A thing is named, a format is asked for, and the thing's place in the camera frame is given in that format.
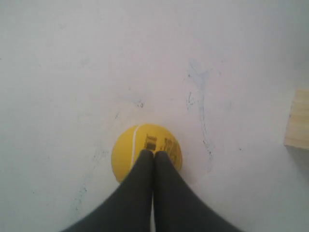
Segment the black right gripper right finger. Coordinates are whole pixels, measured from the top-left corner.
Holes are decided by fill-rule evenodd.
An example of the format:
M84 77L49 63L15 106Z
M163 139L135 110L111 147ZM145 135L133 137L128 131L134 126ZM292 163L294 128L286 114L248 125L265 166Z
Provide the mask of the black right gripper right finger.
M164 151L154 156L154 221L157 232L239 232L189 188Z

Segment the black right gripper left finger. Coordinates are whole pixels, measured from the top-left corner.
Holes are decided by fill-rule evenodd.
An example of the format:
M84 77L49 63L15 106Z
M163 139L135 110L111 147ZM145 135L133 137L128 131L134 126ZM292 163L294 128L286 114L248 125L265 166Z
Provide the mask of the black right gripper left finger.
M154 155L142 150L120 186L66 232L149 232Z

